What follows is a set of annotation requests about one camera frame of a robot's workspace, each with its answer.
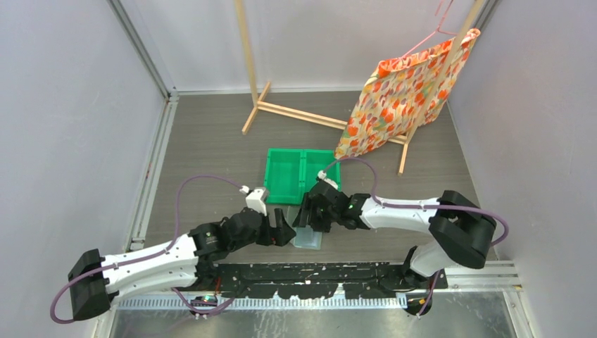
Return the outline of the sage green card holder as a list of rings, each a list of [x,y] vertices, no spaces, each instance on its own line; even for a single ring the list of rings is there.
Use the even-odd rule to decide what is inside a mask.
[[[286,221],[296,233],[296,236],[291,240],[291,244],[298,249],[320,250],[322,233],[315,232],[310,226],[295,227],[294,221],[297,220],[298,213],[298,206],[287,207]]]

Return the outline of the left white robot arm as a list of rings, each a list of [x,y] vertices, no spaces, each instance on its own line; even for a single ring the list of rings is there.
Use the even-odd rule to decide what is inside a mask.
[[[251,244],[285,246],[296,236],[280,208],[275,221],[271,226],[268,216],[243,208],[139,251],[102,256],[88,250],[68,273],[73,320],[95,318],[120,301],[159,289],[194,286],[206,292],[215,285],[216,261]]]

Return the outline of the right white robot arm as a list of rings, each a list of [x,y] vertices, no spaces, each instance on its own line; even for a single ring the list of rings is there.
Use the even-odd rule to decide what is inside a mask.
[[[411,289],[421,288],[452,265],[482,269],[496,229],[493,217],[456,191],[419,201],[381,199],[365,193],[348,196],[320,180],[304,194],[293,226],[329,232],[334,223],[348,230],[390,228],[430,234],[433,240],[411,248],[403,262],[402,280]]]

